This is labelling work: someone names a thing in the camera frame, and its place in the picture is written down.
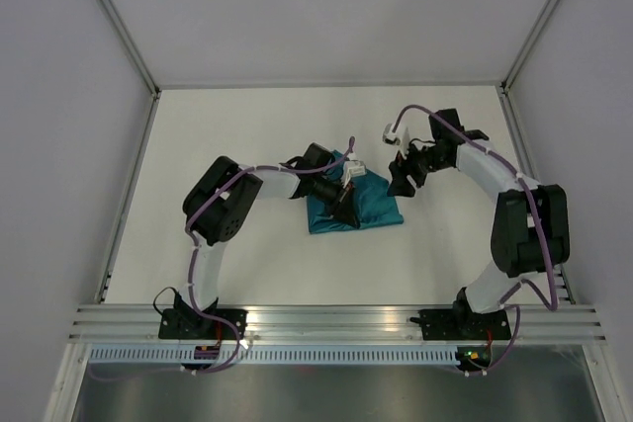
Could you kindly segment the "teal cloth napkin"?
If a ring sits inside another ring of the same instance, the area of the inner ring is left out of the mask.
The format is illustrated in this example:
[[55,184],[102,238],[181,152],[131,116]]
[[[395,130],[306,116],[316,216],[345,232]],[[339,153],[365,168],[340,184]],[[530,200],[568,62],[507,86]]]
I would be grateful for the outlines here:
[[321,172],[304,176],[301,182],[306,188],[302,195],[307,200],[309,233],[324,234],[402,224],[404,218],[396,199],[388,195],[389,182],[368,169],[366,165],[366,175],[349,182],[354,186],[354,207],[360,219],[359,228],[352,228],[334,220],[331,212],[326,212],[324,205],[311,196],[316,178],[322,177],[341,183],[342,162],[334,163],[340,157],[339,152],[329,151],[313,143],[296,163],[296,167],[302,170],[323,169]]

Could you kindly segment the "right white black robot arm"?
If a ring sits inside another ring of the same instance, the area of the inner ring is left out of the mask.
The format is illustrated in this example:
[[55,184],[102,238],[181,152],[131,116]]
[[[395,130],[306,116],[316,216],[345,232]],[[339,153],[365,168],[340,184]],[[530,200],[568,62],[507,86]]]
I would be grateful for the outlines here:
[[411,137],[404,119],[388,124],[383,140],[396,148],[389,165],[392,197],[411,198],[429,174],[455,169],[469,177],[495,206],[492,261],[444,310],[422,310],[413,318],[426,340],[507,340],[505,305],[533,277],[546,275],[549,290],[534,292],[545,307],[558,307],[552,282],[555,266],[570,257],[567,195],[558,185],[543,185],[518,171],[479,129],[466,129],[454,109],[429,115],[432,139],[423,146]]

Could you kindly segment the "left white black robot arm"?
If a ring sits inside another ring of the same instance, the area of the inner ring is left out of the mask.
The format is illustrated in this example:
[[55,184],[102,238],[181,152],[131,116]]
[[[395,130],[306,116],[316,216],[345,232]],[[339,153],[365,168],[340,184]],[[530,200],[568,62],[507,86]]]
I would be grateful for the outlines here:
[[351,179],[357,167],[354,143],[350,138],[338,158],[312,143],[304,154],[278,165],[242,166],[226,156],[216,159],[183,202],[185,233],[193,242],[187,294],[175,291],[173,305],[159,312],[161,319],[180,317],[182,328],[196,339],[214,332],[221,320],[216,315],[217,282],[226,244],[257,200],[313,197],[329,217],[358,229]]

